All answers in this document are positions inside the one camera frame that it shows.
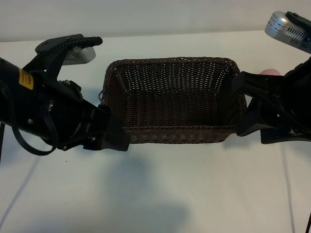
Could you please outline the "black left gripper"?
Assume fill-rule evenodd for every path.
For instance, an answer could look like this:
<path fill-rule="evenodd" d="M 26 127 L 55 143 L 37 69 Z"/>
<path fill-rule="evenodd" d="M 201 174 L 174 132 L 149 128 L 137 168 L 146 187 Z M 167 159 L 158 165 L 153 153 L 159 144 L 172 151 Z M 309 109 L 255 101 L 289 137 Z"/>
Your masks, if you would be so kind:
<path fill-rule="evenodd" d="M 101 149 L 127 151 L 129 136 L 123 119 L 107 105 L 95 106 L 83 99 L 75 83 L 64 84 L 43 70 L 29 72 L 33 84 L 27 132 L 61 150 L 92 144 L 103 135 Z"/>

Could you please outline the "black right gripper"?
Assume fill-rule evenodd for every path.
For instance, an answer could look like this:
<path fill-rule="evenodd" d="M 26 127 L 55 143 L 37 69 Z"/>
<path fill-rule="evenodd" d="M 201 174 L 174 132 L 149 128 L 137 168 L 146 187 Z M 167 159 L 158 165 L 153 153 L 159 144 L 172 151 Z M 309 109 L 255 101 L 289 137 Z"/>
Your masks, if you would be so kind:
<path fill-rule="evenodd" d="M 311 60 L 286 75 L 262 75 L 242 71 L 232 80 L 232 93 L 252 98 L 237 124 L 237 135 L 261 130 L 261 143 L 311 141 Z M 280 97 L 277 113 L 255 98 Z"/>

